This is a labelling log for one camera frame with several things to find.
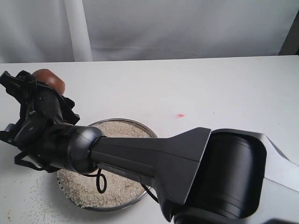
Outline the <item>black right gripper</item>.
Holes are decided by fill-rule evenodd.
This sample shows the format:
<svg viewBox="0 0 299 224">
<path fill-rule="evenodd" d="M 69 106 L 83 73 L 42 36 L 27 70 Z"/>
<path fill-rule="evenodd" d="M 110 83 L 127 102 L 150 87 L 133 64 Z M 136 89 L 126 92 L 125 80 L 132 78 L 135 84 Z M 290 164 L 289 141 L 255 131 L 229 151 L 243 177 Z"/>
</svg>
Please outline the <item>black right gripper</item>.
<svg viewBox="0 0 299 224">
<path fill-rule="evenodd" d="M 37 113 L 56 124 L 64 122 L 76 124 L 79 122 L 80 116 L 73 111 L 74 106 L 73 100 L 60 95 L 47 84 L 37 81 L 36 92 L 33 95 L 33 111 L 28 112 L 27 118 L 33 113 Z"/>
</svg>

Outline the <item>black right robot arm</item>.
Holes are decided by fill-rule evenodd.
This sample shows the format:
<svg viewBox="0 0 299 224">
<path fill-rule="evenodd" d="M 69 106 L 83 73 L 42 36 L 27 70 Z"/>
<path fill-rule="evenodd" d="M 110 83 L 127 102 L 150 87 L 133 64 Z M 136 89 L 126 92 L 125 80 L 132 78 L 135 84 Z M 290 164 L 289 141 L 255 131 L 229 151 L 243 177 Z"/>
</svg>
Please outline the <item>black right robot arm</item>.
<svg viewBox="0 0 299 224">
<path fill-rule="evenodd" d="M 89 174 L 106 170 L 152 187 L 177 224 L 296 224 L 299 167 L 264 134 L 195 128 L 170 138 L 109 138 L 64 123 L 61 96 L 40 83 L 10 84 L 22 106 L 17 164 Z"/>
</svg>

